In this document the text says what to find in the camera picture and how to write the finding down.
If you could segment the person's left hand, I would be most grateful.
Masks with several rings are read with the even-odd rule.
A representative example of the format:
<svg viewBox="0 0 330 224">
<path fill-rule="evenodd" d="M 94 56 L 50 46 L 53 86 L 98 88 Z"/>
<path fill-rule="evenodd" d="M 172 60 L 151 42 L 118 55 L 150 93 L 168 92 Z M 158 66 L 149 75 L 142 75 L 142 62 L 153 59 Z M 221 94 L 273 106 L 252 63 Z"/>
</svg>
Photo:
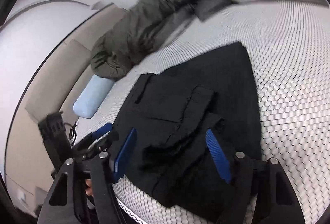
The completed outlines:
<svg viewBox="0 0 330 224">
<path fill-rule="evenodd" d="M 93 196 L 93 189 L 92 189 L 92 181 L 91 179 L 86 179 L 85 180 L 85 183 L 86 183 L 86 195 L 87 196 Z"/>
</svg>

